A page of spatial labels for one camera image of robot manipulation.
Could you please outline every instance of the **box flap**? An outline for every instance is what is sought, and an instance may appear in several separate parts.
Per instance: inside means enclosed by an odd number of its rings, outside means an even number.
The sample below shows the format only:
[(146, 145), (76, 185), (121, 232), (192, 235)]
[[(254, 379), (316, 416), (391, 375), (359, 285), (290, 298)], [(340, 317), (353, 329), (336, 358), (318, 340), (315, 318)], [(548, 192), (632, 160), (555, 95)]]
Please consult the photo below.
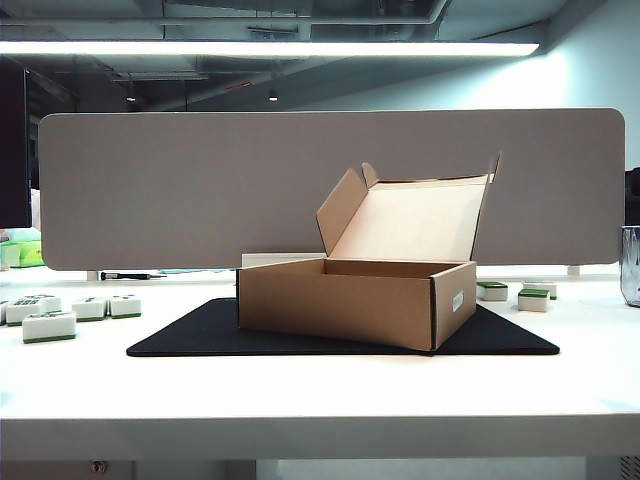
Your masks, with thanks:
[(316, 213), (327, 255), (333, 251), (366, 196), (367, 187), (355, 170), (350, 168)]
[(469, 260), (497, 165), (493, 173), (471, 177), (387, 181), (377, 180), (367, 164), (363, 170), (371, 183), (368, 191), (351, 169), (318, 211), (327, 255), (354, 260)]

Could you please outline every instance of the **black monitor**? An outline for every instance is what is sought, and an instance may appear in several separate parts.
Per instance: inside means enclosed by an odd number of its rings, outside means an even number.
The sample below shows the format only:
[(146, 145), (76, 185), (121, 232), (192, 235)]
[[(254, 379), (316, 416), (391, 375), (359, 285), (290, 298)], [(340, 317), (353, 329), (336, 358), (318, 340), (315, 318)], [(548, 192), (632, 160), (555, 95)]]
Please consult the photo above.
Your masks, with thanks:
[(26, 73), (0, 55), (0, 229), (31, 226)]

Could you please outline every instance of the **fluorescent light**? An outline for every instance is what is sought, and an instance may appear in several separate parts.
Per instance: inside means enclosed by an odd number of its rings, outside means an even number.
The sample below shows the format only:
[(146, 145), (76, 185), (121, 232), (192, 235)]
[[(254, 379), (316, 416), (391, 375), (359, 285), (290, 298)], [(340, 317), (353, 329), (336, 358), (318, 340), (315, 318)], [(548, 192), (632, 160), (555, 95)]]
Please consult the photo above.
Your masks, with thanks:
[(228, 57), (520, 57), (537, 43), (309, 43), (174, 41), (0, 41), (10, 55), (212, 55)]

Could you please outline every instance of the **glass cup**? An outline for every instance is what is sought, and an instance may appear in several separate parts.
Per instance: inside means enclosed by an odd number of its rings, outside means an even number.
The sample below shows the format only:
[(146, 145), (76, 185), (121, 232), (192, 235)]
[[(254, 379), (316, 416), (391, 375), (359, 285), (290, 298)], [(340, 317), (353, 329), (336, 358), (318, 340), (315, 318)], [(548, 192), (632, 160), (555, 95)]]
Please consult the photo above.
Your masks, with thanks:
[(622, 227), (620, 289), (627, 305), (640, 307), (640, 226)]

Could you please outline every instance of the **cardboard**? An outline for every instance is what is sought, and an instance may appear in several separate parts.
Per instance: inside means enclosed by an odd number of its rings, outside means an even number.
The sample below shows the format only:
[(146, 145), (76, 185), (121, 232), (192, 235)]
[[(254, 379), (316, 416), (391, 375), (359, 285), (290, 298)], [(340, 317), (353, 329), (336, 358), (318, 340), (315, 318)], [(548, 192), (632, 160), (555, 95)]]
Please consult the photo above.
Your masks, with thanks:
[(493, 175), (363, 173), (349, 169), (317, 212), (326, 259), (239, 271), (241, 328), (430, 351), (475, 313), (469, 259)]

